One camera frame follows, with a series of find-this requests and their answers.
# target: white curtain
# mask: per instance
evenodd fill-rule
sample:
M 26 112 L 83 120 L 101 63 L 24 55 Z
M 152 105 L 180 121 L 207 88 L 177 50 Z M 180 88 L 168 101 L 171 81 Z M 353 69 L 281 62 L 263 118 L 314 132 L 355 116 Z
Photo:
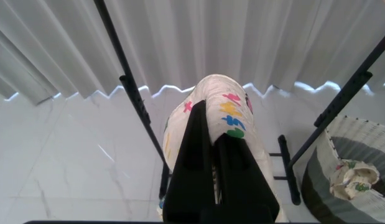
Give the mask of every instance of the white curtain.
M 194 86 L 222 73 L 264 93 L 340 86 L 385 35 L 385 0 L 106 1 L 137 85 Z M 368 85 L 385 83 L 385 53 Z M 0 94 L 110 94 L 122 70 L 90 0 L 0 0 Z

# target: laundry basket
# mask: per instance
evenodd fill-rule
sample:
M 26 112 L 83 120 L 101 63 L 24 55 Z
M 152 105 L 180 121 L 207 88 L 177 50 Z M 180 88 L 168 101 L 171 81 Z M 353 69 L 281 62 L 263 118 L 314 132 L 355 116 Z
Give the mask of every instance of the laundry basket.
M 385 126 L 337 116 L 311 147 L 302 182 L 311 213 L 322 223 L 385 223 Z M 345 159 L 372 164 L 378 175 L 362 194 L 347 200 L 330 190 Z

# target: white cloth with colorful print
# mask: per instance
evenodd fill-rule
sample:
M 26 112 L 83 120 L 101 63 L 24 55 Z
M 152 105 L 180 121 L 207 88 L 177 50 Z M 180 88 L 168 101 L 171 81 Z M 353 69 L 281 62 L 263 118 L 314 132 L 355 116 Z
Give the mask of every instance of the white cloth with colorful print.
M 170 170 L 174 169 L 191 109 L 195 103 L 202 100 L 206 101 L 206 118 L 211 143 L 223 133 L 243 138 L 276 196 L 272 161 L 257 134 L 248 95 L 239 83 L 225 75 L 209 75 L 202 79 L 191 94 L 170 114 L 165 125 L 162 147 Z M 286 222 L 281 201 L 278 202 L 280 210 L 276 222 Z
M 342 159 L 330 176 L 330 193 L 343 200 L 353 200 L 369 191 L 378 180 L 379 172 L 374 165 Z

